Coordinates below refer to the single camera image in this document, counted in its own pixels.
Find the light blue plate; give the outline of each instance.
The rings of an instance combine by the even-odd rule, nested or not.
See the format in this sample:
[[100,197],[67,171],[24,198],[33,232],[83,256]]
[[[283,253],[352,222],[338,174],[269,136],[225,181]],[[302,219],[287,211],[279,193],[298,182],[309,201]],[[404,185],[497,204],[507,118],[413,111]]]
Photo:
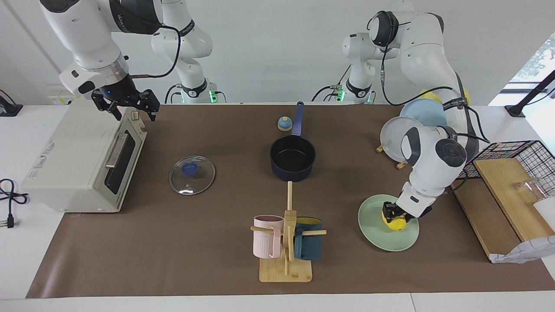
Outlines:
[[410,101],[403,107],[400,116],[416,119],[427,127],[447,125],[443,106],[439,102],[427,98]]

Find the white plate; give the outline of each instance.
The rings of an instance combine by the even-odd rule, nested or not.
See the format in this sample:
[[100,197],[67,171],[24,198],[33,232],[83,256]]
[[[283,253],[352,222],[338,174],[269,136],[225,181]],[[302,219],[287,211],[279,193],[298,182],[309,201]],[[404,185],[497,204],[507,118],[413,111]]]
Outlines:
[[403,162],[405,157],[401,153],[401,141],[410,128],[418,126],[422,126],[419,121],[406,116],[388,120],[380,132],[380,143],[383,144],[387,156],[396,162]]

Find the yellow object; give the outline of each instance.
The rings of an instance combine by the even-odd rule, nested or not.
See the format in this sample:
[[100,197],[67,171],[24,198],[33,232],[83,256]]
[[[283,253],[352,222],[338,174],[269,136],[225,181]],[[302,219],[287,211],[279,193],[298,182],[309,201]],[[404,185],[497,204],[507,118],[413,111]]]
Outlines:
[[[465,97],[466,97],[466,100],[468,101],[468,106],[470,106],[470,96],[468,95],[468,91],[466,91],[465,87],[463,87],[462,89],[465,91]],[[439,102],[440,104],[443,104],[441,99],[437,95],[435,95],[434,92],[428,92],[428,93],[424,94],[423,96],[421,96],[420,98],[432,99],[436,102]]]
[[407,221],[405,220],[405,217],[395,217],[393,220],[391,220],[391,222],[387,223],[387,220],[385,219],[385,216],[384,216],[384,212],[382,212],[382,220],[384,221],[384,223],[387,225],[388,228],[394,231],[400,231],[407,227]]

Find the plate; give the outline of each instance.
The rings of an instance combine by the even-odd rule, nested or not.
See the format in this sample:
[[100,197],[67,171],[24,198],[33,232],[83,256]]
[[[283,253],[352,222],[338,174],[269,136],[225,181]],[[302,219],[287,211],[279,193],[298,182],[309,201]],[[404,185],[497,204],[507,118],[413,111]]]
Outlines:
[[418,220],[411,219],[407,227],[394,231],[382,221],[381,213],[384,202],[396,202],[391,195],[374,195],[367,198],[359,208],[359,226],[367,240],[378,248],[387,251],[403,251],[413,246],[418,238],[420,226]]
[[427,127],[447,125],[443,106],[432,99],[420,98],[410,101],[403,107],[400,116],[416,119]]
[[418,126],[422,126],[419,121],[406,116],[391,118],[384,124],[380,132],[380,143],[389,158],[398,163],[405,161],[401,153],[401,141],[410,128]]

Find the brown table mat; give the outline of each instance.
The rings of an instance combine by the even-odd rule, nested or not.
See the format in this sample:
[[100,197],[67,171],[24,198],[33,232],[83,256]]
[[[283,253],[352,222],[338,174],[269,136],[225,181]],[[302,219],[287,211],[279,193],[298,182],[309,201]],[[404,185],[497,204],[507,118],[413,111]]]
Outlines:
[[[310,176],[294,185],[299,215],[322,218],[322,258],[312,282],[260,283],[250,226],[258,214],[282,215],[287,185],[270,168],[283,135],[278,118],[294,106],[164,106],[147,123],[122,211],[66,214],[28,298],[252,294],[411,293],[553,290],[540,260],[491,264],[454,195],[420,219],[416,244],[382,251],[360,232],[360,204],[397,195],[410,168],[377,154],[382,125],[399,114],[384,105],[305,107],[303,136],[316,147]],[[214,184],[195,196],[168,184],[172,166],[203,155]]]

